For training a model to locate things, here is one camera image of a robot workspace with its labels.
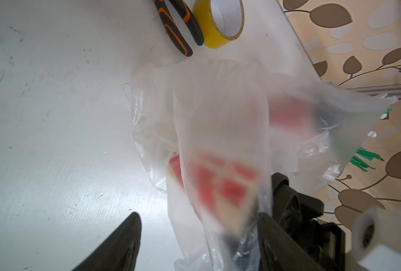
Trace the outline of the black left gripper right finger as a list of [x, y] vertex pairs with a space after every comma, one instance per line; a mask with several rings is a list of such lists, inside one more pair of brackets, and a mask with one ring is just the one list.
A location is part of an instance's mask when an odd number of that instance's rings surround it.
[[316, 263], [267, 213], [257, 219], [261, 271], [322, 271]]

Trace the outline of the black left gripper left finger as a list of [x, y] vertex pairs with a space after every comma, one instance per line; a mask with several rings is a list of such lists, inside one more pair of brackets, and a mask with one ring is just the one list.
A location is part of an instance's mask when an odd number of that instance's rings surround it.
[[141, 230], [139, 214], [131, 213], [74, 271], [134, 271]]

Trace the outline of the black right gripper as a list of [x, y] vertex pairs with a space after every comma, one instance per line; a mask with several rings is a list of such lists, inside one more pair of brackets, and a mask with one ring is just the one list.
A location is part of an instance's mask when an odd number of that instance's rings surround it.
[[287, 176], [271, 176], [272, 219], [318, 263], [323, 271], [343, 271], [346, 265], [345, 232], [333, 222], [319, 220], [324, 204], [290, 187]]

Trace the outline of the red cup black lid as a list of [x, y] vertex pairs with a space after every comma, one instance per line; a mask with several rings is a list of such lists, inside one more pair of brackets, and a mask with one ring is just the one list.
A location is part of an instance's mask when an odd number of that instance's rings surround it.
[[205, 211], [227, 236], [239, 239], [250, 223], [260, 183], [259, 170], [239, 161], [201, 153], [186, 168], [199, 206], [194, 212], [203, 221]]
[[268, 99], [269, 126], [299, 140], [308, 140], [319, 134], [316, 125], [317, 107], [297, 98]]

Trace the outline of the clear plastic carrier bag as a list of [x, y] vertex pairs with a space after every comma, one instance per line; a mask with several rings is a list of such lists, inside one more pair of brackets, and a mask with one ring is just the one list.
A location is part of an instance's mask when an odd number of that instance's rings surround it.
[[[256, 220], [273, 213], [271, 176], [281, 172], [297, 189], [316, 194], [339, 176], [391, 103], [229, 59], [147, 63], [132, 79], [133, 140], [152, 185], [167, 196], [183, 255], [177, 271], [257, 270]], [[268, 99], [282, 97], [317, 107], [318, 135], [301, 141], [270, 128]], [[201, 153], [259, 170], [255, 208], [239, 239], [205, 211], [203, 221], [194, 212], [199, 202], [186, 168]]]

